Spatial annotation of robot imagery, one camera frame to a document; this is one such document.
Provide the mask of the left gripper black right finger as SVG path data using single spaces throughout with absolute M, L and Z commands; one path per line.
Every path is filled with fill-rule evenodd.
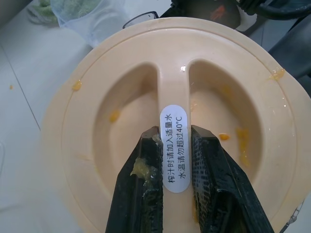
M 209 130 L 191 127 L 192 187 L 202 233 L 272 233 L 246 175 Z

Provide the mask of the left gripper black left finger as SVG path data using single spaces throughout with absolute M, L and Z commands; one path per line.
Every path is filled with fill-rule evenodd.
M 163 231 L 162 157 L 159 128 L 153 126 L 141 134 L 117 176 L 107 233 Z

